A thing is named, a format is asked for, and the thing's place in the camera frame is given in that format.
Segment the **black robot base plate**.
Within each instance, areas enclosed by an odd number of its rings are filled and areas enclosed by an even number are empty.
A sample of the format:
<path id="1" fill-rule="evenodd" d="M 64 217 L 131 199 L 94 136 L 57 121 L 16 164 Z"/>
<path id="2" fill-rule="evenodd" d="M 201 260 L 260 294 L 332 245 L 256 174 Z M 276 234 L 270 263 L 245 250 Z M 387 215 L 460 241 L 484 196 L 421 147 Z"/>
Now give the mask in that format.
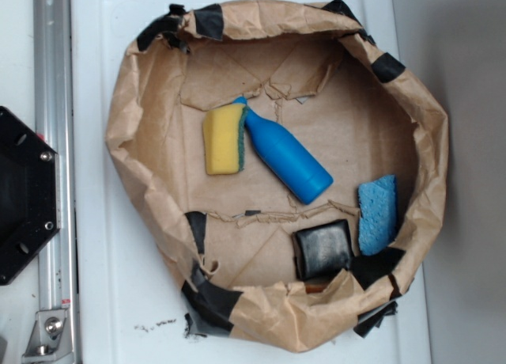
<path id="1" fill-rule="evenodd" d="M 9 285 L 59 231 L 58 154 L 1 107 L 1 284 Z"/>

